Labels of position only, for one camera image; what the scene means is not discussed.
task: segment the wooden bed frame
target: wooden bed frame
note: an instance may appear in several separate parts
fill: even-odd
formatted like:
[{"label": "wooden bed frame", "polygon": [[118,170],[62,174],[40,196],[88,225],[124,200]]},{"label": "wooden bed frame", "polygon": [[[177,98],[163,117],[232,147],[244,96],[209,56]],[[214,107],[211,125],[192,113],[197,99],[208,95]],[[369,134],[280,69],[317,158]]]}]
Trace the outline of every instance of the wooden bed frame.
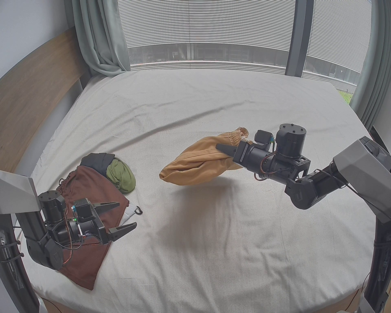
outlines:
[{"label": "wooden bed frame", "polygon": [[0,170],[15,171],[34,134],[87,69],[73,27],[0,79]]}]

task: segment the maroon garment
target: maroon garment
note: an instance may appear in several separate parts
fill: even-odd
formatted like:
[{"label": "maroon garment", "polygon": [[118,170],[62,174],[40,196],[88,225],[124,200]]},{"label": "maroon garment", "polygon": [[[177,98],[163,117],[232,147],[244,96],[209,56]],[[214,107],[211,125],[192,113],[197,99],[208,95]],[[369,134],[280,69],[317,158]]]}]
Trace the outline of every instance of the maroon garment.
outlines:
[{"label": "maroon garment", "polygon": [[[116,207],[108,212],[101,214],[106,230],[117,227],[129,205],[124,195],[109,181],[106,177],[99,174],[90,167],[79,165],[75,171],[70,172],[68,177],[61,182],[57,191],[64,197],[68,209],[68,218],[73,218],[71,206],[75,200],[88,198],[91,203],[101,202],[119,202]],[[92,290],[100,265],[109,249],[107,245],[97,245],[99,241],[90,237],[84,241],[80,249],[72,251],[72,258],[60,269],[60,272],[70,280]],[[64,261],[69,258],[69,250],[64,249]]]}]

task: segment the mattress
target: mattress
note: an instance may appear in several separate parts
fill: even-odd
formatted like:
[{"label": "mattress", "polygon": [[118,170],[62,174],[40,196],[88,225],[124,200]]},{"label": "mattress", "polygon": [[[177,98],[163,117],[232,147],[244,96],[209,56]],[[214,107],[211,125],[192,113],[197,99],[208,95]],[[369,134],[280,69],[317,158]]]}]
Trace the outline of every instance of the mattress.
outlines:
[{"label": "mattress", "polygon": [[198,139],[246,127],[307,129],[310,171],[368,133],[329,83],[234,70],[145,70],[95,77],[33,174],[54,189],[90,152],[115,153],[136,177],[144,214],[111,244],[94,289],[23,262],[37,292],[79,312],[312,312],[361,287],[375,216],[347,188],[299,210],[284,185],[245,169],[176,186],[159,172]]}]

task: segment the green grass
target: green grass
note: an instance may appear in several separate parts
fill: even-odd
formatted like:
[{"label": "green grass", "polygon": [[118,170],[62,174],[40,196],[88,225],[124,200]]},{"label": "green grass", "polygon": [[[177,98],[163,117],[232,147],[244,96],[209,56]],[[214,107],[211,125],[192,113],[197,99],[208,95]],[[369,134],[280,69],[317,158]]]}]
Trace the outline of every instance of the green grass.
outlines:
[{"label": "green grass", "polygon": [[341,90],[339,90],[339,93],[341,94],[342,98],[345,99],[345,101],[347,102],[347,104],[349,104],[349,103],[350,103],[350,100],[352,99],[352,95],[353,95],[353,94],[350,94],[350,93],[348,93],[348,92],[341,91]]}]

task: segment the building exterior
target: building exterior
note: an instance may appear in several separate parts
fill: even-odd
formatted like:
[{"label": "building exterior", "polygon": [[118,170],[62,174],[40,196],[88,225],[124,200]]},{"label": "building exterior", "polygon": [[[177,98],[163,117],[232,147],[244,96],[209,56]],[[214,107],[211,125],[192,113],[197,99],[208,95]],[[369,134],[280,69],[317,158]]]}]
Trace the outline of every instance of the building exterior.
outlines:
[{"label": "building exterior", "polygon": [[[295,0],[118,0],[132,70],[229,68],[284,74]],[[369,0],[315,0],[303,77],[354,92]]]}]

